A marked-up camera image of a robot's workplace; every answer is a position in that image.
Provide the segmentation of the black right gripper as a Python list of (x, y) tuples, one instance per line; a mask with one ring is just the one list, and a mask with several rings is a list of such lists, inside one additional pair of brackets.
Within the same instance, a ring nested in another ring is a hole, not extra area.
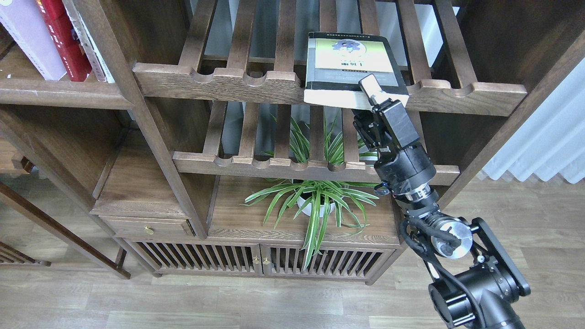
[(382, 183), (380, 196), (391, 194), (403, 213), (435, 213), (438, 195), (429, 182), (436, 174), (403, 103), (392, 100), (370, 74), (359, 81), (371, 110), (352, 110), (353, 125), (370, 151), (378, 151), (374, 164)]

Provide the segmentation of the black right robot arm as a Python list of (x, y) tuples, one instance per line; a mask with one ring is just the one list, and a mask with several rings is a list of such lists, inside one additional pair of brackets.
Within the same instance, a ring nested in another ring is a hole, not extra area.
[(391, 195), (403, 213), (399, 233), (425, 262), (429, 292), (448, 328), (522, 329), (511, 304), (530, 288), (481, 218), (467, 222), (441, 212), (430, 186), (436, 174), (403, 104), (382, 90), (374, 75), (359, 81), (371, 110), (356, 110), (354, 126), (370, 150), (380, 195)]

